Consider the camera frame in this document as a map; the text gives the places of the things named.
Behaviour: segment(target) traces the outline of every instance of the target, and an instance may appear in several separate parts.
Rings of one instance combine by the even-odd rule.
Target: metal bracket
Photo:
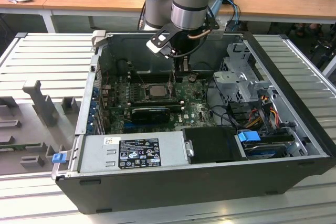
[[[92,46],[99,47],[106,43],[106,30],[95,30],[92,33]]]

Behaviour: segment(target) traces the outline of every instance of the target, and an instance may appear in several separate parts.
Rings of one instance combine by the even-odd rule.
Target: white table leg
[[[41,13],[44,20],[44,24],[47,27],[48,33],[58,33],[57,26],[54,21],[54,17],[50,10],[42,10]]]

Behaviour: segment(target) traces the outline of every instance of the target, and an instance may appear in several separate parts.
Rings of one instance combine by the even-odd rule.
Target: blue latch
[[[260,141],[260,136],[256,131],[242,131],[238,134],[241,142]]]
[[[53,164],[66,163],[67,154],[66,153],[55,153],[51,160]]]

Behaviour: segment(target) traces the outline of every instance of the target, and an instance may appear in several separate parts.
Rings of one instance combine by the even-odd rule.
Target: workbench
[[[335,0],[234,0],[241,9],[240,20],[288,23],[334,24]],[[37,14],[44,19],[49,33],[56,33],[55,15],[138,17],[144,0],[33,0],[13,4],[0,0],[0,13]],[[218,18],[230,19],[232,7],[223,5]]]
[[[54,102],[60,101],[67,91],[81,101],[83,82],[88,69],[87,59],[93,55],[89,45],[90,34],[27,34],[15,38],[0,61],[2,95],[8,87],[17,92],[13,96],[18,103],[30,103],[21,91],[22,82],[37,78],[43,83],[42,93],[51,94]],[[318,117],[330,137],[336,139],[336,111],[325,102],[332,98],[336,89],[302,53],[286,39],[279,36],[256,36],[272,61],[287,81],[303,99],[306,106]],[[18,59],[24,71],[14,64]],[[34,66],[48,67],[48,74],[39,73]],[[85,69],[74,69],[81,60]],[[62,65],[60,70],[51,70],[51,65]],[[50,172],[17,174],[0,177],[0,222],[11,223],[334,223],[336,213],[336,170],[333,168],[320,176],[305,178],[283,195],[233,199],[182,206],[110,212],[98,215],[83,215],[66,195],[55,185]],[[155,194],[149,197],[160,197]]]

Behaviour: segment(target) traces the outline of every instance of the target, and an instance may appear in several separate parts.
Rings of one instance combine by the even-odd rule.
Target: yellow wire
[[[253,125],[255,125],[256,123],[258,123],[261,120],[261,117],[258,117],[257,119],[255,119],[253,122],[251,122],[249,125],[247,125],[246,127],[249,128]]]

